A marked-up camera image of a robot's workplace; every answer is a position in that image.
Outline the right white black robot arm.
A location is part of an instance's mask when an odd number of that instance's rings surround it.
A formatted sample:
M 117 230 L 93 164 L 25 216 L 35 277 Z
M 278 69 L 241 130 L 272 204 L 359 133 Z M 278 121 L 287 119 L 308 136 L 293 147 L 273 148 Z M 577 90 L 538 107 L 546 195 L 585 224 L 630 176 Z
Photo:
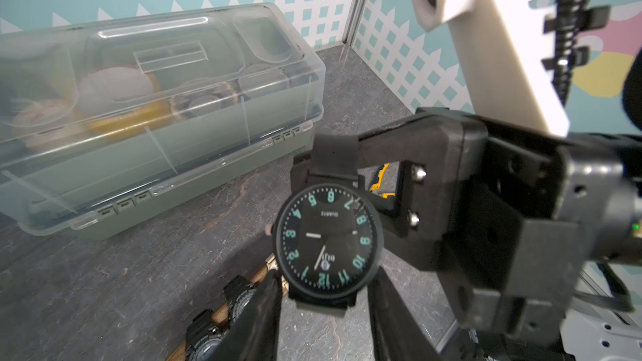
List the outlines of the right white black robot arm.
M 361 135 L 359 165 L 398 162 L 374 197 L 386 247 L 435 272 L 468 341 L 463 360 L 623 359 L 611 327 L 578 326 L 580 301 L 633 307 L 615 264 L 641 263 L 641 139 L 573 134 L 565 112 L 590 0 L 412 0 L 448 26 L 474 111 L 423 108 Z

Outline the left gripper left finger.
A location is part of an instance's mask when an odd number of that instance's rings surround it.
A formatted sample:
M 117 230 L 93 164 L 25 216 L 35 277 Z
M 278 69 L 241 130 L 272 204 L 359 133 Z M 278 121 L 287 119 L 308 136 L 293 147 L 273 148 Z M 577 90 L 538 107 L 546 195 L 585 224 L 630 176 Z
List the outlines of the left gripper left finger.
M 282 299 L 282 277 L 271 270 L 217 348 L 217 359 L 277 359 Z

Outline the large black digital watch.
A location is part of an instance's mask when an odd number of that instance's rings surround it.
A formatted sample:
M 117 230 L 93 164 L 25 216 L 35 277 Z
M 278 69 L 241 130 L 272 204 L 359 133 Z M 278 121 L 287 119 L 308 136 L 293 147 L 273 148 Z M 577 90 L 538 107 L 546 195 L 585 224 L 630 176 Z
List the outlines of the large black digital watch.
M 257 291 L 257 285 L 245 277 L 237 275 L 223 289 L 228 307 L 228 322 L 232 326 L 237 322 L 252 296 Z

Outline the black rugged sport watch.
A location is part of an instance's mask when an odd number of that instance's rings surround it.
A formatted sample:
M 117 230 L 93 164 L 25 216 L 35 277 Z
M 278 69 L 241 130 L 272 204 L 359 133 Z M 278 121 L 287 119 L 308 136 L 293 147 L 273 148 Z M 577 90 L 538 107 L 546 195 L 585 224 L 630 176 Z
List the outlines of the black rugged sport watch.
M 192 320 L 186 332 L 187 361 L 212 361 L 226 333 L 212 321 L 214 312 L 205 309 Z

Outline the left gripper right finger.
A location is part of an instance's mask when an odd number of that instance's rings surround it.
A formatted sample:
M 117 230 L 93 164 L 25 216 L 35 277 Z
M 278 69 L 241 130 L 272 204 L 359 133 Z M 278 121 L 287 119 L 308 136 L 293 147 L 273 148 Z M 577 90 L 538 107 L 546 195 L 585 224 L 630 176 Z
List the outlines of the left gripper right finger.
M 375 360 L 441 360 L 384 267 L 368 285 L 368 304 Z

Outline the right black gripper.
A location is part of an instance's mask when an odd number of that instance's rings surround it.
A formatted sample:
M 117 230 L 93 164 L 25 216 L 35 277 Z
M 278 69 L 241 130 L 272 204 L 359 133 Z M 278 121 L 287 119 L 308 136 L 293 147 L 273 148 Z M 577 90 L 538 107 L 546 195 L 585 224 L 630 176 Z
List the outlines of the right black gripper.
M 458 322 L 554 342 L 586 262 L 627 260 L 627 138 L 553 138 L 453 110 L 359 137 L 359 165 L 396 162 L 386 246 L 434 271 Z

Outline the wooden watch stand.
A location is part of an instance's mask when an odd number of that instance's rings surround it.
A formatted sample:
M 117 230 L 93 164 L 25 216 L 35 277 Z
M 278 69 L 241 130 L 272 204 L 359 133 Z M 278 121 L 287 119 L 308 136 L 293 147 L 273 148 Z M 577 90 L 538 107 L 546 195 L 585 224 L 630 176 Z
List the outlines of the wooden watch stand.
M 277 269 L 276 257 L 274 254 L 270 254 L 265 260 L 265 265 L 250 280 L 240 276 L 235 277 L 227 284 L 224 288 L 224 294 L 231 297 L 231 299 L 227 299 L 225 304 L 216 311 L 206 309 L 197 315 L 195 321 L 202 321 L 203 315 L 209 316 L 210 320 L 206 324 L 206 332 L 223 337 L 232 326 L 232 323 L 238 319 L 268 272 Z

